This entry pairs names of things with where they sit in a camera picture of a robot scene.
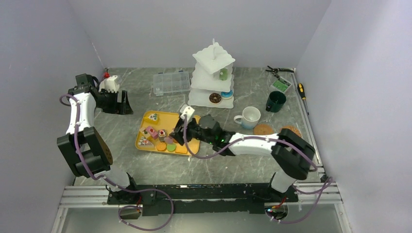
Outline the pink handled tongs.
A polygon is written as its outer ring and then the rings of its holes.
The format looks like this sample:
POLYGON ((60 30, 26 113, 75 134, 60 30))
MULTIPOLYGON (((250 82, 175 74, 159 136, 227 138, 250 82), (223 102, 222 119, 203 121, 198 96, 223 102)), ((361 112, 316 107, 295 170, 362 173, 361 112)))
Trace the pink handled tongs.
POLYGON ((164 142, 166 143, 166 144, 176 144, 176 143, 178 143, 173 137, 171 137, 171 136, 169 136, 169 133, 166 131, 166 130, 164 130, 164 142))

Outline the grey cake with strawberry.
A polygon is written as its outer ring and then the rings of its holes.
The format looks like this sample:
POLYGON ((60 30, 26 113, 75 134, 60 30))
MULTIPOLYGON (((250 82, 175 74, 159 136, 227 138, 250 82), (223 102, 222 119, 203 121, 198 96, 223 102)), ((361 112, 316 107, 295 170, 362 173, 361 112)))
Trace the grey cake with strawberry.
POLYGON ((158 139, 159 139, 159 141, 160 141, 160 142, 164 142, 164 141, 165 141, 165 138, 168 136, 166 130, 161 129, 161 130, 159 130, 157 133, 158 133, 158 139))

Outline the pink cake with cherry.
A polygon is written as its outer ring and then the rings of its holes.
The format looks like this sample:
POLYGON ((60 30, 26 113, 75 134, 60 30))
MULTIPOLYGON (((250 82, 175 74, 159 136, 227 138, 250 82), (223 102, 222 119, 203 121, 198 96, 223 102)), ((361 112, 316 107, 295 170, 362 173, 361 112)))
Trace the pink cake with cherry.
POLYGON ((152 139, 158 139, 158 131, 155 128, 153 128, 152 126, 148 126, 145 128, 145 130, 152 139))

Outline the cream triangle cake slice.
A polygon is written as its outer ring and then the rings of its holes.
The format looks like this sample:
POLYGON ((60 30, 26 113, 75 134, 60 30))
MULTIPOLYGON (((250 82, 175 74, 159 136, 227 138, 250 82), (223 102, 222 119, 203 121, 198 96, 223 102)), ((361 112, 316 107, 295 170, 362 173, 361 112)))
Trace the cream triangle cake slice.
POLYGON ((152 113, 152 114, 150 114, 150 115, 148 115, 148 116, 145 116, 145 117, 143 118, 143 120, 144 120, 145 122, 150 123, 150 124, 158 124, 158 122, 159 122, 159 116, 158 116, 157 113, 152 113))

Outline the chocolate sprinkled donut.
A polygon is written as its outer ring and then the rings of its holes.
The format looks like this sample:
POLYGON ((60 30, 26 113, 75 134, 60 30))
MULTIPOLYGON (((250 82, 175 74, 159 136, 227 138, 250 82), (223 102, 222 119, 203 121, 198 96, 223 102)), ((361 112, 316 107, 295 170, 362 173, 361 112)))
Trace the chocolate sprinkled donut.
POLYGON ((209 101, 213 104, 218 104, 222 101, 222 97, 218 93, 211 93, 209 95, 209 101))

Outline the blue frosted donut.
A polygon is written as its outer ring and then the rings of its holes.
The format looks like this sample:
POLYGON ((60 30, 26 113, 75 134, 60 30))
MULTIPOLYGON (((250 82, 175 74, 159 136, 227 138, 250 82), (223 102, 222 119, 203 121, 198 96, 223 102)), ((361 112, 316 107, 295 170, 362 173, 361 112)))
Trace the blue frosted donut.
POLYGON ((230 90, 229 92, 221 92, 220 93, 222 99, 228 100, 233 97, 233 90, 230 90))

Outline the white three-tier dessert stand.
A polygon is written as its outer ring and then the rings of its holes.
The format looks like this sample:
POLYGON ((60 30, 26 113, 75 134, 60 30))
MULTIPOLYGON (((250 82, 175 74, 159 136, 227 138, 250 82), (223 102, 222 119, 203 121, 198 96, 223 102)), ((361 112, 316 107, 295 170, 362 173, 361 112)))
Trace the white three-tier dessert stand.
POLYGON ((209 101, 209 95, 229 92, 230 90, 234 92, 233 64, 235 58, 214 39, 211 45, 192 56, 196 60, 196 64, 192 73, 188 104, 199 107, 232 109, 234 96, 228 100, 222 99, 218 104, 213 104, 209 101), (219 79, 222 68, 228 69, 226 81, 219 79))

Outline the green roll cake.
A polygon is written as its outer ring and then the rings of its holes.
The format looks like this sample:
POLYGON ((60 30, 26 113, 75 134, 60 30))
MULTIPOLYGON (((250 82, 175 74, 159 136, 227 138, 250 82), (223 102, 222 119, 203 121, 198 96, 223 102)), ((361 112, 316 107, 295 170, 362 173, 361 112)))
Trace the green roll cake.
POLYGON ((228 77, 228 69, 222 68, 219 73, 219 79, 222 81, 226 81, 228 77))

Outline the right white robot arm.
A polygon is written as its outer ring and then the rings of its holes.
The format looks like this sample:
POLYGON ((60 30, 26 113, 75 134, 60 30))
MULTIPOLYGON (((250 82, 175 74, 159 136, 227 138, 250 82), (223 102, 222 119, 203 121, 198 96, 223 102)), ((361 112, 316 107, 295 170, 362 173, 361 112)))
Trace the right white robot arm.
POLYGON ((223 129, 211 115, 196 120, 182 114, 170 136, 182 146, 192 139, 206 142, 213 146, 215 156, 273 157, 280 166, 268 187, 268 196, 273 201, 282 200, 293 183, 317 171, 313 162, 315 148, 290 129, 269 135, 246 135, 223 129))

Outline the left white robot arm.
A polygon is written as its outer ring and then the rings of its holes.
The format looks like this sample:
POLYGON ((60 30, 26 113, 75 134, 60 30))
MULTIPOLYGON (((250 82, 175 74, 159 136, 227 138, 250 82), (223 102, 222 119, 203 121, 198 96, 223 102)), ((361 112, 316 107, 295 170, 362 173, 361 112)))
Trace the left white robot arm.
POLYGON ((69 127, 57 138, 57 146, 76 177, 100 180, 109 196, 120 203, 137 203, 140 191, 134 179, 113 165, 113 156, 94 127, 97 108, 116 115, 131 115, 127 92, 120 90, 121 78, 105 73, 102 81, 89 74, 75 77, 76 85, 60 97, 71 108, 69 127))

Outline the green round macaron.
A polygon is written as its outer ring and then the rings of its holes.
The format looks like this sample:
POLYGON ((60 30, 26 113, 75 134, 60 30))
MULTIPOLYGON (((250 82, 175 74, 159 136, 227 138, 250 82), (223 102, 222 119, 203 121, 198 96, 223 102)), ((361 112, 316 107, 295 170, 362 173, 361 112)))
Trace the green round macaron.
POLYGON ((175 144, 167 144, 166 150, 169 152, 174 152, 176 150, 176 145, 175 144))

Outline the yellow square biscuit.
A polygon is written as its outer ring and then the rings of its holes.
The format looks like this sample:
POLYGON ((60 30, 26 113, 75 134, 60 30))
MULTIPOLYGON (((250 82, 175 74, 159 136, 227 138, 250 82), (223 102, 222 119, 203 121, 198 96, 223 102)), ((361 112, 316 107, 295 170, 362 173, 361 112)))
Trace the yellow square biscuit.
POLYGON ((187 152, 188 152, 188 149, 187 149, 186 146, 177 145, 176 148, 175 148, 175 153, 178 153, 178 154, 187 154, 187 152))

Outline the tan waffle round cookie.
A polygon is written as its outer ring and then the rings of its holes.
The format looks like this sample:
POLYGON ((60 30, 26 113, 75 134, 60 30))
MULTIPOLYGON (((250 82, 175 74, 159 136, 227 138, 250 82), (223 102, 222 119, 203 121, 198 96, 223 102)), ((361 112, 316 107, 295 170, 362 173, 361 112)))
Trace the tan waffle round cookie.
POLYGON ((165 151, 167 149, 167 144, 165 142, 158 142, 155 148, 157 151, 165 151))

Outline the yellow serving tray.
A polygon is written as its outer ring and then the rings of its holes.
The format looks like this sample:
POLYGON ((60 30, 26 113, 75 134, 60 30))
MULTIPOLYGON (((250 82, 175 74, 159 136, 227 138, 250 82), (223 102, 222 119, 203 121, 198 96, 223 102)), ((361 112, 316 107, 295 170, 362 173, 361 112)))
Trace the yellow serving tray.
MULTIPOLYGON (((152 113, 157 113, 159 116, 159 122, 158 124, 150 124, 148 122, 145 122, 142 119, 142 122, 140 124, 140 126, 137 128, 138 130, 142 127, 148 127, 148 126, 152 126, 153 128, 155 128, 157 131, 164 129, 166 130, 168 133, 171 133, 175 127, 175 125, 177 124, 178 120, 179 120, 179 115, 177 113, 171 113, 171 112, 160 112, 160 111, 147 111, 144 115, 143 118, 145 116, 148 116, 152 113)), ((150 152, 159 152, 159 153, 169 153, 169 154, 176 154, 176 155, 185 155, 185 156, 190 156, 190 153, 187 152, 187 154, 178 154, 175 152, 169 152, 167 150, 165 151, 157 151, 155 146, 159 141, 159 139, 152 139, 151 137, 148 138, 148 140, 150 140, 153 144, 154 144, 154 148, 152 149, 144 149, 144 148, 139 148, 137 143, 138 140, 142 137, 141 133, 138 131, 137 133, 137 138, 136 138, 136 142, 135 142, 135 146, 137 149, 139 150, 145 150, 145 151, 150 151, 150 152)), ((199 147, 200 147, 200 141, 197 139, 193 139, 190 142, 188 142, 188 147, 187 149, 190 149, 193 153, 197 153, 199 151, 199 147)))

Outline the yellow cake piece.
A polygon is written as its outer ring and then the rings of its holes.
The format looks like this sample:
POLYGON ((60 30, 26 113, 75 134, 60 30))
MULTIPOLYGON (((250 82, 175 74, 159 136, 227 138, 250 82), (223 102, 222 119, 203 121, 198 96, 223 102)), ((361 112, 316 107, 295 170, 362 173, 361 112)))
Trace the yellow cake piece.
POLYGON ((145 138, 149 138, 150 134, 147 132, 145 127, 142 127, 139 129, 139 132, 141 133, 142 136, 144 136, 145 138))

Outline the white triangle cake slice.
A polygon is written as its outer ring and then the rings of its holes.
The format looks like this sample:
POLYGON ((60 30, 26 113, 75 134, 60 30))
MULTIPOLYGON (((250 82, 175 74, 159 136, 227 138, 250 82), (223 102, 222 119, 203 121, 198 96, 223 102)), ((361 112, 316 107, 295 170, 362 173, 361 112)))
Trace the white triangle cake slice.
POLYGON ((144 149, 152 149, 154 148, 154 144, 148 140, 146 137, 142 136, 137 143, 139 148, 144 148, 144 149))

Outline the clear plastic compartment box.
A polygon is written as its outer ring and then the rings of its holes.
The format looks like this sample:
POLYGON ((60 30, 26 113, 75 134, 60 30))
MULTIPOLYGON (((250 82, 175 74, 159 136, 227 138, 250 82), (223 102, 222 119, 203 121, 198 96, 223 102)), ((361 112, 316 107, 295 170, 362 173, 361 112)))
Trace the clear plastic compartment box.
POLYGON ((153 93, 163 96, 190 91, 190 78, 187 71, 157 73, 153 76, 153 93))

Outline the white blue mug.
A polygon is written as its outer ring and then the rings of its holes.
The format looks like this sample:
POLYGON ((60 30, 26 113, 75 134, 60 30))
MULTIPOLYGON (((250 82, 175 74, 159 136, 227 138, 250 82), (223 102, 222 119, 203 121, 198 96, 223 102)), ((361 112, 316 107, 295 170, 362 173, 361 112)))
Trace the white blue mug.
POLYGON ((234 122, 241 125, 245 129, 253 129, 257 126, 261 117, 258 108, 253 106, 245 107, 241 115, 234 117, 234 122))

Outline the dark green mug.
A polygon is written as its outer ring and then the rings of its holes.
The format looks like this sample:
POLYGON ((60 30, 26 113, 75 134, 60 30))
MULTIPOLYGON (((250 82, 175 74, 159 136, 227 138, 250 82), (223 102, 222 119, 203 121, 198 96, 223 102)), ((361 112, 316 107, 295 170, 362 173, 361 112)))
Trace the dark green mug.
POLYGON ((272 91, 268 96, 265 110, 267 112, 277 113, 281 110, 286 100, 287 98, 284 93, 280 91, 272 91))

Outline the green white packet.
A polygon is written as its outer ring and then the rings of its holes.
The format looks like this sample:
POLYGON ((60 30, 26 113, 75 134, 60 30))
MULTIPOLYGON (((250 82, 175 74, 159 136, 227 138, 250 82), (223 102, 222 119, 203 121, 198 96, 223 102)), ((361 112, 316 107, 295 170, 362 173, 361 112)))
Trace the green white packet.
POLYGON ((271 85, 270 89, 273 91, 279 91, 285 94, 287 90, 292 87, 292 83, 283 78, 282 76, 279 76, 271 85))

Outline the black pliers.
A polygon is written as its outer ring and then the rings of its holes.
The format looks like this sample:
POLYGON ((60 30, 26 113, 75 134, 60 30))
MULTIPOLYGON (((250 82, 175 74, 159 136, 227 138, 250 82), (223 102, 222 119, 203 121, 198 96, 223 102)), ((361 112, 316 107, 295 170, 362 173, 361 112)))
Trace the black pliers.
POLYGON ((294 73, 293 69, 289 69, 289 68, 272 68, 271 66, 267 66, 267 69, 265 70, 267 72, 270 72, 272 74, 278 74, 279 72, 290 72, 290 73, 294 73))

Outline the yellow black screwdriver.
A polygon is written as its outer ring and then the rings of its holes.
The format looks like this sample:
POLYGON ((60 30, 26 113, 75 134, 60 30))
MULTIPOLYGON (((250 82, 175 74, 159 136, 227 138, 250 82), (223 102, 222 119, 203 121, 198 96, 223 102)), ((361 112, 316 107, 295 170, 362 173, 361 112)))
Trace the yellow black screwdriver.
POLYGON ((307 115, 309 115, 309 110, 308 110, 308 106, 307 106, 307 102, 306 102, 305 89, 304 89, 304 86, 303 86, 302 83, 298 83, 297 90, 298 90, 298 93, 299 93, 299 96, 300 96, 301 100, 303 101, 305 111, 306 111, 307 115))

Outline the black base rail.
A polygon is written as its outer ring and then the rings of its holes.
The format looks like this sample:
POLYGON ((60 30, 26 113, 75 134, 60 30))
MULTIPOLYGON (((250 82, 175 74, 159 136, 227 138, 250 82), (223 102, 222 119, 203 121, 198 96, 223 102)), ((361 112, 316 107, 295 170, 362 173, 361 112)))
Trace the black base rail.
POLYGON ((268 183, 136 185, 139 194, 109 192, 109 205, 142 205, 143 216, 248 212, 263 214, 264 208, 280 202, 298 202, 292 187, 273 191, 268 183))

